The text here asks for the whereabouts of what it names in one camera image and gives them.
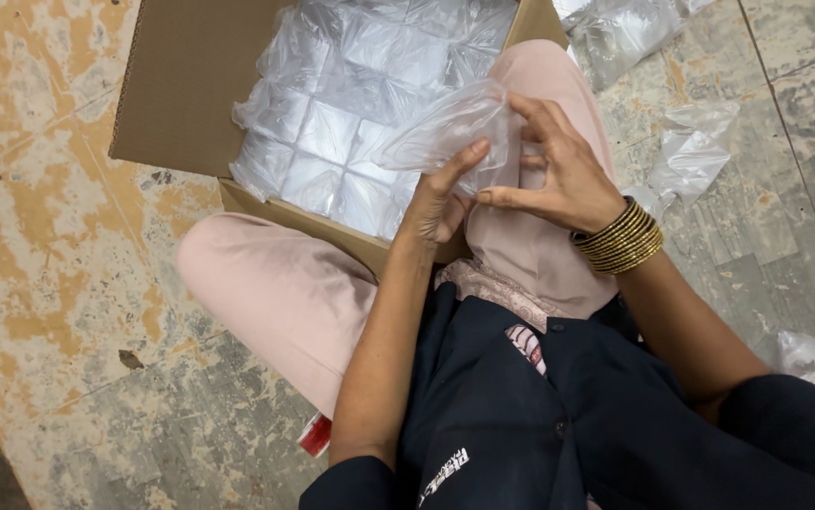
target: hand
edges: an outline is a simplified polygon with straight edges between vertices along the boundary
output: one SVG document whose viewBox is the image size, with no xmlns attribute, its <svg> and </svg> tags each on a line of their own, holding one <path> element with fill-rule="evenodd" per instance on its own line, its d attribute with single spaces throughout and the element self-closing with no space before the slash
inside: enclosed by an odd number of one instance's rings
<svg viewBox="0 0 815 510">
<path fill-rule="evenodd" d="M 488 153 L 489 140 L 481 138 L 461 149 L 436 174 L 421 176 L 395 238 L 413 236 L 431 248 L 452 238 L 473 205 L 472 199 L 455 195 L 452 188 Z"/>
<path fill-rule="evenodd" d="M 545 180 L 540 190 L 486 188 L 477 193 L 477 202 L 524 211 L 588 235 L 615 221 L 627 203 L 558 103 L 516 93 L 508 93 L 508 101 L 527 119 L 521 138 L 542 144 L 544 152 L 542 156 L 522 157 L 522 165 L 545 167 Z"/>
</svg>

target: box flap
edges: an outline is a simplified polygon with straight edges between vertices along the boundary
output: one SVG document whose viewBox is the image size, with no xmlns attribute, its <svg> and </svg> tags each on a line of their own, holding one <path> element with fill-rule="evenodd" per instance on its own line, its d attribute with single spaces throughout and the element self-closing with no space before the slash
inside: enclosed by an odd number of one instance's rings
<svg viewBox="0 0 815 510">
<path fill-rule="evenodd" d="M 109 156 L 231 177 L 244 132 L 232 104 L 259 77 L 278 9 L 294 0 L 143 0 Z"/>
<path fill-rule="evenodd" d="M 504 47 L 533 39 L 548 39 L 568 49 L 568 37 L 550 0 L 521 0 Z"/>
</svg>

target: stained floor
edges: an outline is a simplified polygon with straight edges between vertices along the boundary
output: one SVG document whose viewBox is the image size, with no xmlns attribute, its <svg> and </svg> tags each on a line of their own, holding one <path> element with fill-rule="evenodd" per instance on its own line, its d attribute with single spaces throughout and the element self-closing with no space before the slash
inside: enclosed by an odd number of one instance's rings
<svg viewBox="0 0 815 510">
<path fill-rule="evenodd" d="M 138 7 L 0 0 L 1 449 L 36 509 L 295 508 L 314 411 L 172 263 L 215 179 L 106 155 Z M 666 108 L 712 99 L 741 105 L 733 158 L 666 248 L 771 359 L 777 331 L 815 336 L 815 3 L 718 0 L 600 93 L 619 184 Z"/>
</svg>

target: jacket button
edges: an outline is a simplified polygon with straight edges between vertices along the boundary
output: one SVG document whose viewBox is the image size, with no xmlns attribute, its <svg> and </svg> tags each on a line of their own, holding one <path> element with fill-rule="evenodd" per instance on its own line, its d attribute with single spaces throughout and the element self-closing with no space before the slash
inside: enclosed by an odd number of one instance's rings
<svg viewBox="0 0 815 510">
<path fill-rule="evenodd" d="M 555 436 L 559 439 L 565 438 L 565 430 L 568 428 L 568 422 L 563 419 L 555 422 Z"/>
</svg>

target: person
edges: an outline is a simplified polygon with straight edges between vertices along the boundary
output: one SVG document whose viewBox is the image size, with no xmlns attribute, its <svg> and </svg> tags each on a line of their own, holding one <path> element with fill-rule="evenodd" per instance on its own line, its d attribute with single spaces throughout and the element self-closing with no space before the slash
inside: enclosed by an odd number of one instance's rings
<svg viewBox="0 0 815 510">
<path fill-rule="evenodd" d="M 528 41 L 490 76 L 541 154 L 475 204 L 451 190 L 487 140 L 424 176 L 379 282 L 240 214 L 180 246 L 193 294 L 333 420 L 300 508 L 815 508 L 815 386 L 771 374 L 618 193 L 576 65 Z M 461 227 L 474 259 L 431 285 Z"/>
</svg>

